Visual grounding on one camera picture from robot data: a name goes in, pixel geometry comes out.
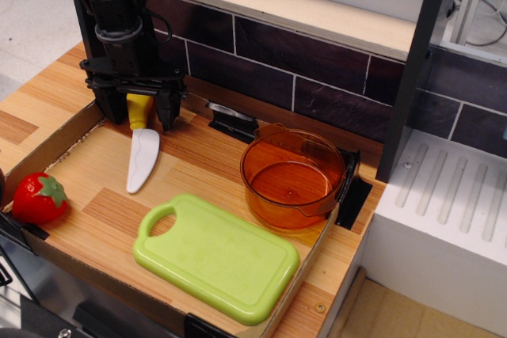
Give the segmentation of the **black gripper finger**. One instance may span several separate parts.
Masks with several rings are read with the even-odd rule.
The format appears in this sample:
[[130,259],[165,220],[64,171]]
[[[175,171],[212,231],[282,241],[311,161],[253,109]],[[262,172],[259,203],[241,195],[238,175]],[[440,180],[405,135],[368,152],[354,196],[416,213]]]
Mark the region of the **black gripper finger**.
[[160,89],[154,97],[158,119],[164,131],[173,128],[175,119],[180,115],[183,90],[179,87]]
[[95,101],[105,117],[112,123],[120,124],[128,116],[126,94],[116,88],[93,88]]

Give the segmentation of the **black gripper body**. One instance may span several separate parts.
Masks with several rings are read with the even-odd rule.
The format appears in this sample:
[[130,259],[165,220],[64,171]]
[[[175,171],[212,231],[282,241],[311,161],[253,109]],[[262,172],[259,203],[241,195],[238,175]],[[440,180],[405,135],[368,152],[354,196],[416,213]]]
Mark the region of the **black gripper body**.
[[187,95],[184,73],[162,60],[158,42],[142,23],[120,30],[94,27],[94,36],[105,52],[80,63],[91,89],[159,95],[163,90]]

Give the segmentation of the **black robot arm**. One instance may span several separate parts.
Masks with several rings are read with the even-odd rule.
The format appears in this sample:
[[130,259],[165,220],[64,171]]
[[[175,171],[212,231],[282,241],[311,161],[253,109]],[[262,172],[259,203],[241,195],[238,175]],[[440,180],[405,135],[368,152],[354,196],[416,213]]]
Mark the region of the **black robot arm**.
[[184,72],[162,59],[147,0],[74,0],[86,59],[80,67],[105,116],[126,118],[127,95],[153,97],[164,130],[173,127],[186,94]]

